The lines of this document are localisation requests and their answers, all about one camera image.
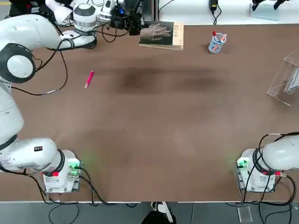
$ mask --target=book cover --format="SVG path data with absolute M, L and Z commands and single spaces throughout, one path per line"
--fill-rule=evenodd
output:
M 184 25 L 179 22 L 146 21 L 148 28 L 140 32 L 139 45 L 150 48 L 182 50 Z

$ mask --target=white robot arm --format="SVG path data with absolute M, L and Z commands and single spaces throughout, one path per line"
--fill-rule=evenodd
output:
M 76 166 L 80 161 L 69 150 L 58 150 L 47 138 L 17 139 L 23 117 L 11 95 L 11 83 L 24 83 L 35 74 L 31 50 L 56 49 L 62 41 L 53 25 L 39 15 L 22 15 L 0 22 L 0 170 L 32 168 L 42 171 L 47 192 L 78 189 Z M 70 48 L 68 41 L 61 48 Z
M 285 137 L 258 149 L 247 149 L 237 160 L 237 177 L 241 189 L 271 192 L 275 175 L 299 168 L 299 136 Z
M 72 13 L 75 30 L 59 35 L 46 18 L 34 14 L 0 21 L 0 171 L 28 168 L 41 171 L 46 192 L 64 193 L 78 190 L 81 162 L 73 152 L 58 150 L 51 139 L 17 139 L 24 120 L 11 95 L 11 84 L 24 83 L 34 76 L 36 67 L 31 50 L 40 47 L 53 50 L 90 48 L 96 44 L 93 30 L 101 22 L 137 35 L 141 15 L 135 11 L 125 14 L 120 6 L 110 5 L 110 9 L 104 11 L 110 11 L 111 16 L 101 21 L 102 7 L 82 3 L 71 11 L 54 0 L 46 0 L 46 4 L 58 21 Z

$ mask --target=pen holder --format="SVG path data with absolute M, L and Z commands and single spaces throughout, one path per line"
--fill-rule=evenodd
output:
M 216 36 L 212 36 L 212 40 L 209 45 L 209 51 L 212 53 L 219 53 L 223 44 L 226 41 L 226 37 L 224 38 L 223 42 L 220 41 L 220 39 L 224 36 L 224 34 L 216 33 Z

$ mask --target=hand image on book cover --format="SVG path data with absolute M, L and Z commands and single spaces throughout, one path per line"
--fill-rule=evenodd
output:
M 171 37 L 171 30 L 169 27 L 163 26 L 161 23 L 152 24 L 148 28 L 144 28 L 140 32 L 143 41 L 149 41 L 153 43 L 154 41 L 162 41 L 164 38 L 168 39 Z

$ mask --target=red marker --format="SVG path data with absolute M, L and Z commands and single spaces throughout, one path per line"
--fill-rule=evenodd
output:
M 218 39 L 217 39 L 217 36 L 216 36 L 216 32 L 215 32 L 215 31 L 213 31 L 213 36 L 214 36 L 215 40 L 218 42 Z
M 90 82 L 91 82 L 91 80 L 93 78 L 93 74 L 94 74 L 94 71 L 91 71 L 90 74 L 89 74 L 89 77 L 88 77 L 88 79 L 86 81 L 86 84 L 85 84 L 85 87 L 84 87 L 85 89 L 88 88 L 88 86 L 89 86 L 89 84 L 90 84 Z

